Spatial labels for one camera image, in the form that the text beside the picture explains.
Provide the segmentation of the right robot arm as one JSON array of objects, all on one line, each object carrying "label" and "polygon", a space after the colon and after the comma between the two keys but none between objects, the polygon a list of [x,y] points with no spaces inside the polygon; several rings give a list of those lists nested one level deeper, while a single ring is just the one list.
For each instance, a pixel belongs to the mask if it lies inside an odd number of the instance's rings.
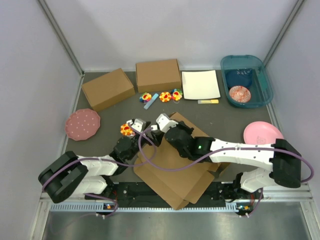
[{"label": "right robot arm", "polygon": [[237,174],[233,192],[239,198],[268,186],[296,189],[301,186],[300,154],[285,139],[273,144],[250,145],[192,136],[193,128],[183,121],[166,119],[151,126],[154,141],[165,139],[180,157],[209,163],[235,163],[256,169]]}]

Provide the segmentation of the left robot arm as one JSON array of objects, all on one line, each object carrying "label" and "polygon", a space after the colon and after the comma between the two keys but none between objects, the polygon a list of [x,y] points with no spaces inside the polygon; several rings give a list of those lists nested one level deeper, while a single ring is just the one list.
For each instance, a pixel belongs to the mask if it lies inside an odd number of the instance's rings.
[{"label": "left robot arm", "polygon": [[157,124],[139,119],[131,121],[128,127],[130,133],[119,138],[111,153],[105,156],[85,157],[66,151],[39,174],[42,191],[55,204],[73,195],[109,198],[114,191],[109,177],[128,168],[128,161],[137,155],[140,147],[146,144],[158,147],[164,135]]}]

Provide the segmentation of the orange yellow flower plush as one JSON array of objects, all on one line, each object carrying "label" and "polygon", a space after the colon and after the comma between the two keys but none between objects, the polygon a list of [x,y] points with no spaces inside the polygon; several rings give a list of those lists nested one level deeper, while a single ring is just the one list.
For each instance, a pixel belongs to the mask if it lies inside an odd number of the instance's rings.
[{"label": "orange yellow flower plush", "polygon": [[123,136],[127,136],[127,137],[134,137],[135,136],[135,132],[133,131],[133,129],[130,127],[130,125],[128,123],[125,123],[120,126],[120,133]]}]

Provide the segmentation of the light blue marker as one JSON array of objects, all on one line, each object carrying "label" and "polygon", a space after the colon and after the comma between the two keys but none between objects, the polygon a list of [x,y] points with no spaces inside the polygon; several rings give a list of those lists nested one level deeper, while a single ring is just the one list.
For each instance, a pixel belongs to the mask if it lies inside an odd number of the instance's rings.
[{"label": "light blue marker", "polygon": [[150,108],[150,106],[155,102],[155,100],[159,97],[158,93],[155,93],[151,99],[144,105],[144,109],[148,110]]}]

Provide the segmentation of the rainbow flower plush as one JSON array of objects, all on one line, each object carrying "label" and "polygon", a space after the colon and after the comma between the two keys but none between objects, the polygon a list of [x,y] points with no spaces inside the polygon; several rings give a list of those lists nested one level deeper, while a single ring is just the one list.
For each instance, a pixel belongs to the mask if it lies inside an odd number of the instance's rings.
[{"label": "rainbow flower plush", "polygon": [[183,92],[179,88],[173,89],[170,94],[174,101],[179,101],[183,97]]},{"label": "rainbow flower plush", "polygon": [[141,103],[148,103],[150,100],[152,99],[152,95],[148,92],[143,93],[140,97],[139,97],[139,101]]}]

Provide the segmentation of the white square plate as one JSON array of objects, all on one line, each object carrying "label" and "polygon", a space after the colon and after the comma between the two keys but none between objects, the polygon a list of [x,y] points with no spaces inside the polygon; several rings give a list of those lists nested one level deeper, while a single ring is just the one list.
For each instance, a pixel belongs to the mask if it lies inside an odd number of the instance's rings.
[{"label": "white square plate", "polygon": [[215,70],[182,71],[183,97],[186,100],[210,100],[221,97]]}]

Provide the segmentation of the yellow highlighter marker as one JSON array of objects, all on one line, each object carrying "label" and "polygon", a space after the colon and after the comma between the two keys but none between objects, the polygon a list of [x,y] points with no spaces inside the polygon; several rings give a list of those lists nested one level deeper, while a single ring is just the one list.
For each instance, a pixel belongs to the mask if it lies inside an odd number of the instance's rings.
[{"label": "yellow highlighter marker", "polygon": [[203,105],[203,104],[219,104],[218,99],[203,99],[203,100],[198,100],[198,104]]}]

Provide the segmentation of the dark pink dotted plate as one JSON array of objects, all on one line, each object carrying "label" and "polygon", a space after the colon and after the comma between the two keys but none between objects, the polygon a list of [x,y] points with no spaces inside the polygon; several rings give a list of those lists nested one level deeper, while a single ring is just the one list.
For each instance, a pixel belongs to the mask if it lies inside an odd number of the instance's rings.
[{"label": "dark pink dotted plate", "polygon": [[89,108],[72,113],[65,122],[64,130],[69,139],[84,141],[94,136],[101,125],[98,113]]}]

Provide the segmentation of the red patterned bowl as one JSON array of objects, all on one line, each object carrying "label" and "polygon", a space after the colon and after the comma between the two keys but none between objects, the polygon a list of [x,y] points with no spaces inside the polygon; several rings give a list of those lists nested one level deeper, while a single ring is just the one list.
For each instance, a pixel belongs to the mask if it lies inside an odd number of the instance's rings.
[{"label": "red patterned bowl", "polygon": [[229,95],[234,101],[239,103],[247,103],[251,100],[252,97],[249,89],[240,85],[233,86],[229,90]]}]

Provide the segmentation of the light pink plate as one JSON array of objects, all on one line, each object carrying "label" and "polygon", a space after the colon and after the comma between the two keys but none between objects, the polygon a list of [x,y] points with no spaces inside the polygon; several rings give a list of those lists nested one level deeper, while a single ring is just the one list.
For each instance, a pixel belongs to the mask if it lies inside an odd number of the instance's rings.
[{"label": "light pink plate", "polygon": [[274,125],[265,121],[255,121],[245,127],[243,139],[249,145],[265,145],[274,144],[276,139],[284,139],[284,136]]}]

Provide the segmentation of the teal plastic bin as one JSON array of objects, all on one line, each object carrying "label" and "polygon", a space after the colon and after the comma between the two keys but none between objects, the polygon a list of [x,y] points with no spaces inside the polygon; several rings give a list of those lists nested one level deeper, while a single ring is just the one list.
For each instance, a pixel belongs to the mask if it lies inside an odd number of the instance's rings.
[{"label": "teal plastic bin", "polygon": [[253,55],[228,55],[220,61],[227,99],[239,108],[259,108],[273,97],[265,65]]}]

